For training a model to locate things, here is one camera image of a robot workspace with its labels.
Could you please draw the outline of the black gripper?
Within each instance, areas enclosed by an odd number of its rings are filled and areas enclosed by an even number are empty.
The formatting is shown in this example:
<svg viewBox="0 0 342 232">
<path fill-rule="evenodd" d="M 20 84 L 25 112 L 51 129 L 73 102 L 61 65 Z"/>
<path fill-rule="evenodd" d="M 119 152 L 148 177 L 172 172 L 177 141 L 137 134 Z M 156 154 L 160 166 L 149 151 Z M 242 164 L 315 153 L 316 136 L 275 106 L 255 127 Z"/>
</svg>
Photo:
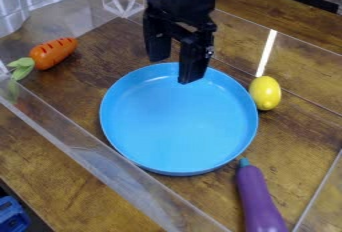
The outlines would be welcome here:
<svg viewBox="0 0 342 232">
<path fill-rule="evenodd" d="M 145 1 L 143 36 L 151 62 L 160 62 L 169 57 L 171 37 L 176 35 L 177 23 L 197 30 L 180 41 L 177 82 L 188 84 L 204 77 L 213 54 L 212 33 L 216 25 L 209 13 L 215 9 L 216 0 Z"/>
</svg>

